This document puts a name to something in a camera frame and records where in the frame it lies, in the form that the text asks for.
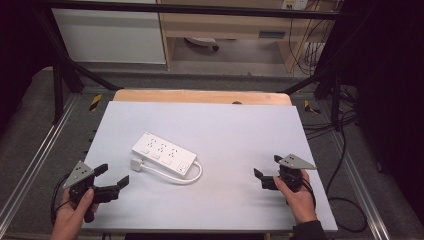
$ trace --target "sleeve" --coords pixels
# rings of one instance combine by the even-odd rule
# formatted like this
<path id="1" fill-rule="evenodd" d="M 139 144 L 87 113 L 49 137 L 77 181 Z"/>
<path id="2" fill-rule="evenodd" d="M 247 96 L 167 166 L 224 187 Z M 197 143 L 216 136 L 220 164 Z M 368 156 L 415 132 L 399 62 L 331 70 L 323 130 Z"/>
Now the sleeve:
<path id="1" fill-rule="evenodd" d="M 327 239 L 322 229 L 321 222 L 310 221 L 301 223 L 293 227 L 294 236 L 293 240 L 321 240 Z"/>

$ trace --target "cabinet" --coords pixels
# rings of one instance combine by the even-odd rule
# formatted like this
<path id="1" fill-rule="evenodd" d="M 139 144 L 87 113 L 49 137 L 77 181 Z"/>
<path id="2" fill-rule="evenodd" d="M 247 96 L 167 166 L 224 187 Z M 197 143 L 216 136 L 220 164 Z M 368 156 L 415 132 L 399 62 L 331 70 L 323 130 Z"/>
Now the cabinet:
<path id="1" fill-rule="evenodd" d="M 282 0 L 157 0 L 158 4 L 227 6 L 281 9 Z M 336 1 L 310 1 L 307 10 L 332 11 Z M 325 42 L 324 31 L 331 31 L 332 22 L 309 19 L 286 19 L 245 16 L 217 16 L 197 14 L 159 14 L 168 68 L 172 68 L 175 38 L 259 39 L 261 32 L 283 33 L 276 38 L 286 70 L 292 72 L 305 42 Z"/>

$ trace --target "power cord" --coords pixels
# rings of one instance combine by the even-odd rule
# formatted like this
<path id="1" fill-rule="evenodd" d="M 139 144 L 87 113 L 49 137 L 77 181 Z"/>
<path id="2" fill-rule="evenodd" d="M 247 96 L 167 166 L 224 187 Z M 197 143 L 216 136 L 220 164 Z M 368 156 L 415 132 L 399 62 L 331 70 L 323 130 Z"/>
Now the power cord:
<path id="1" fill-rule="evenodd" d="M 192 183 L 192 182 L 196 181 L 197 179 L 199 179 L 200 176 L 203 173 L 202 165 L 200 165 L 200 163 L 197 162 L 197 161 L 194 161 L 193 164 L 196 165 L 199 168 L 199 174 L 196 177 L 194 177 L 193 179 L 179 179 L 179 178 L 172 177 L 172 176 L 170 176 L 168 174 L 165 174 L 165 173 L 163 173 L 161 171 L 158 171 L 158 170 L 156 170 L 154 168 L 151 168 L 151 167 L 146 166 L 144 164 L 144 161 L 141 160 L 141 159 L 133 159 L 132 161 L 133 161 L 133 163 L 136 162 L 137 164 L 139 164 L 140 168 L 147 169 L 149 171 L 152 171 L 154 173 L 157 173 L 157 174 L 159 174 L 159 175 L 161 175 L 163 177 L 169 178 L 169 179 L 171 179 L 171 180 L 173 180 L 173 181 L 175 181 L 177 183 L 180 183 L 180 184 L 189 184 L 189 183 Z"/>
<path id="2" fill-rule="evenodd" d="M 340 133 L 341 133 L 342 139 L 343 139 L 343 148 L 342 148 L 341 157 L 340 157 L 340 160 L 339 160 L 339 162 L 337 164 L 336 170 L 334 171 L 333 175 L 331 176 L 330 181 L 329 181 L 329 183 L 328 183 L 328 185 L 327 185 L 327 187 L 325 189 L 325 193 L 326 193 L 327 196 L 328 196 L 328 193 L 330 191 L 331 185 L 332 185 L 332 183 L 334 181 L 334 178 L 336 177 L 337 173 L 340 170 L 340 167 L 341 167 L 341 165 L 343 163 L 344 156 L 346 154 L 346 135 L 344 133 L 344 128 L 343 127 L 345 125 L 351 123 L 351 122 L 356 121 L 356 119 L 357 119 L 357 116 L 356 115 L 349 116 L 349 117 L 346 118 L 346 115 L 348 115 L 348 114 L 350 114 L 352 112 L 354 112 L 354 110 L 349 110 L 349 111 L 345 112 L 342 115 L 341 120 L 339 121 L 340 122 Z M 303 126 L 304 126 L 304 129 L 305 130 L 314 130 L 316 132 L 324 131 L 324 133 L 322 133 L 322 134 L 320 134 L 318 136 L 321 136 L 321 135 L 323 135 L 325 133 L 328 133 L 328 132 L 334 130 L 334 126 L 332 126 L 332 124 L 313 124 L 313 125 L 311 125 L 311 124 L 310 125 L 304 124 Z M 341 224 L 340 222 L 338 222 L 336 220 L 336 224 L 340 228 L 342 228 L 342 229 L 344 229 L 346 231 L 349 231 L 349 232 L 353 232 L 353 233 L 360 233 L 360 232 L 365 231 L 365 229 L 367 228 L 367 223 L 368 223 L 367 222 L 367 217 L 365 215 L 365 212 L 362 210 L 362 208 L 357 203 L 355 203 L 354 201 L 352 201 L 350 199 L 341 198 L 341 197 L 328 197 L 328 201 L 329 202 L 343 201 L 343 202 L 350 203 L 350 204 L 352 204 L 355 208 L 357 208 L 360 211 L 360 213 L 361 213 L 361 215 L 362 215 L 362 217 L 364 219 L 364 224 L 360 228 L 358 228 L 358 229 L 349 228 L 349 227 Z"/>
<path id="3" fill-rule="evenodd" d="M 345 116 L 346 116 L 348 113 L 351 113 L 351 112 L 353 112 L 353 110 L 350 110 L 350 111 L 345 112 L 345 113 L 342 115 L 341 122 L 343 122 L 343 120 L 344 120 Z M 331 176 L 330 181 L 329 181 L 329 183 L 328 183 L 328 185 L 327 185 L 327 187 L 326 187 L 326 189 L 325 189 L 325 193 L 326 193 L 326 195 L 327 195 L 327 196 L 328 196 L 328 193 L 329 193 L 329 191 L 330 191 L 331 184 L 333 183 L 334 178 L 336 177 L 337 173 L 339 172 L 340 167 L 341 167 L 341 165 L 342 165 L 342 163 L 343 163 L 344 156 L 345 156 L 345 154 L 346 154 L 346 145 L 347 145 L 347 144 L 346 144 L 346 135 L 345 135 L 345 133 L 344 133 L 343 125 L 341 125 L 341 126 L 340 126 L 340 133 L 341 133 L 341 135 L 342 135 L 342 139 L 343 139 L 343 150 L 342 150 L 342 154 L 341 154 L 341 157 L 340 157 L 339 163 L 337 164 L 336 170 L 334 171 L 333 175 Z M 361 215 L 362 215 L 362 217 L 363 217 L 363 219 L 364 219 L 364 224 L 363 224 L 363 225 L 362 225 L 359 229 L 352 229 L 352 228 L 346 227 L 345 225 L 341 224 L 340 222 L 338 222 L 338 221 L 336 220 L 336 223 L 337 223 L 337 225 L 338 225 L 339 227 L 341 227 L 342 229 L 344 229 L 344 230 L 346 230 L 346 231 L 353 232 L 353 233 L 360 233 L 360 232 L 365 231 L 365 229 L 367 228 L 367 223 L 368 223 L 368 222 L 367 222 L 367 217 L 366 217 L 366 215 L 365 215 L 364 210 L 362 210 L 362 208 L 361 208 L 361 207 L 360 207 L 357 203 L 355 203 L 355 202 L 353 202 L 352 200 L 349 200 L 349 199 L 347 199 L 347 198 L 341 198 L 341 197 L 329 197 L 329 198 L 328 198 L 328 201 L 344 201 L 344 202 L 348 202 L 348 203 L 352 204 L 353 206 L 355 206 L 355 207 L 356 207 L 356 208 L 360 211 L 360 213 L 361 213 Z"/>

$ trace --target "finger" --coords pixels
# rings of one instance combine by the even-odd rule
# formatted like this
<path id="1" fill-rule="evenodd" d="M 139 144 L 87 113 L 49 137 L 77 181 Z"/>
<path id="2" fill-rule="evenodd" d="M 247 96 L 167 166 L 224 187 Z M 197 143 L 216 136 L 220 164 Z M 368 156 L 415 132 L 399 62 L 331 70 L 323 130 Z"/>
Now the finger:
<path id="1" fill-rule="evenodd" d="M 91 202 L 93 201 L 94 191 L 89 188 L 87 192 L 85 192 L 84 196 L 82 196 L 81 201 L 78 203 L 77 209 L 75 209 L 74 216 L 77 219 L 83 219 L 85 212 L 90 207 Z"/>
<path id="2" fill-rule="evenodd" d="M 99 209 L 99 204 L 93 204 L 93 206 L 91 207 L 91 211 L 93 211 L 94 213 L 97 212 L 97 209 Z"/>
<path id="3" fill-rule="evenodd" d="M 71 199 L 71 196 L 69 195 L 69 188 L 65 189 L 63 192 L 62 200 L 60 201 L 60 204 L 64 204 L 68 202 Z"/>
<path id="4" fill-rule="evenodd" d="M 309 182 L 309 174 L 306 172 L 306 170 L 305 169 L 300 169 L 300 172 L 302 173 L 303 179 L 305 179 L 308 183 L 310 183 Z"/>
<path id="5" fill-rule="evenodd" d="M 278 190 L 280 190 L 286 198 L 293 194 L 292 190 L 287 186 L 283 180 L 281 180 L 279 177 L 274 177 L 274 183 L 277 186 Z"/>

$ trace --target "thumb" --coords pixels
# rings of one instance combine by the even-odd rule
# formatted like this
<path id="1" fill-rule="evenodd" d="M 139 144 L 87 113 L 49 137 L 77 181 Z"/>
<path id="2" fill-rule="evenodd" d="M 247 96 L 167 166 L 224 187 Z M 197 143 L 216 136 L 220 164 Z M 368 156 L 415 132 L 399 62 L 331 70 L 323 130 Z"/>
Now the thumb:
<path id="1" fill-rule="evenodd" d="M 84 196 L 82 196 L 81 201 L 78 203 L 77 209 L 75 209 L 75 215 L 78 216 L 78 218 L 83 218 L 85 215 L 85 212 L 90 207 L 91 202 L 93 201 L 94 197 L 94 191 L 93 189 L 89 188 L 87 192 L 85 192 Z"/>
<path id="2" fill-rule="evenodd" d="M 277 186 L 278 190 L 280 190 L 286 198 L 293 194 L 292 190 L 287 186 L 287 184 L 281 180 L 279 177 L 274 177 L 274 183 Z"/>

